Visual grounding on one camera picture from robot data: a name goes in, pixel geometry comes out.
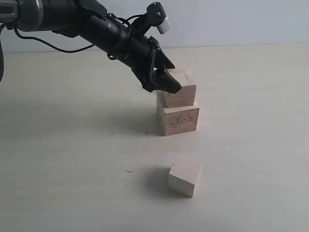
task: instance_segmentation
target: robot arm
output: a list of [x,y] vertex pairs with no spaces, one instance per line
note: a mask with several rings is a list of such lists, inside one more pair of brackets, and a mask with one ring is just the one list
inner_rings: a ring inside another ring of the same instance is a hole
[[145,90],[177,93],[181,89],[167,71],[175,68],[173,63],[155,38],[145,36],[151,27],[157,27],[161,34],[170,29],[159,2],[148,6],[145,14],[126,20],[108,13],[97,0],[0,0],[0,22],[14,29],[20,38],[18,30],[81,36],[105,51],[111,60],[130,67]]

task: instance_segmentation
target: wooden cube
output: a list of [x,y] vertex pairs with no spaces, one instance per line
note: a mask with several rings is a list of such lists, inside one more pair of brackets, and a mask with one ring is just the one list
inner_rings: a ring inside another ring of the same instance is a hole
[[163,92],[157,91],[157,114],[165,136],[197,129],[199,107],[196,102],[192,106],[167,108]]
[[186,156],[178,156],[169,172],[169,188],[192,198],[202,168],[202,162]]
[[169,73],[182,85],[182,89],[176,94],[164,92],[166,106],[175,108],[194,105],[197,85],[191,69],[169,69]]

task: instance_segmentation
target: table surface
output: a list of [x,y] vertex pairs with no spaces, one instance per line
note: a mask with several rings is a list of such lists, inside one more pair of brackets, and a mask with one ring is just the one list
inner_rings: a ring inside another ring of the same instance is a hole
[[[196,132],[163,137],[103,52],[5,55],[2,232],[309,230],[309,44],[166,53],[197,80]],[[167,189],[178,154],[204,163],[193,199]]]

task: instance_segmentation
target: stacked wooden blocks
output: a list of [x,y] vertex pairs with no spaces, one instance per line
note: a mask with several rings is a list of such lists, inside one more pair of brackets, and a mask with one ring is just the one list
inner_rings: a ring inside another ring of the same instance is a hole
[[197,86],[189,68],[172,69],[169,73],[182,85],[176,93],[157,91],[157,114],[165,136],[196,131],[199,107]]
[[169,187],[193,197],[202,173],[203,163],[186,156],[178,156],[169,172]]

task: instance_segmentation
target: large wooden block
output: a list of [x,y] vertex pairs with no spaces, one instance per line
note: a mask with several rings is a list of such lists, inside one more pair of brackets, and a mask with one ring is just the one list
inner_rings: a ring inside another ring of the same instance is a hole
[[202,168],[202,162],[186,156],[178,156],[169,172],[169,188],[193,197]]
[[166,106],[174,108],[194,105],[197,85],[191,69],[170,69],[169,73],[182,85],[182,89],[176,94],[164,92]]
[[157,114],[165,136],[197,129],[199,107],[196,102],[192,106],[167,108],[163,92],[157,91]]

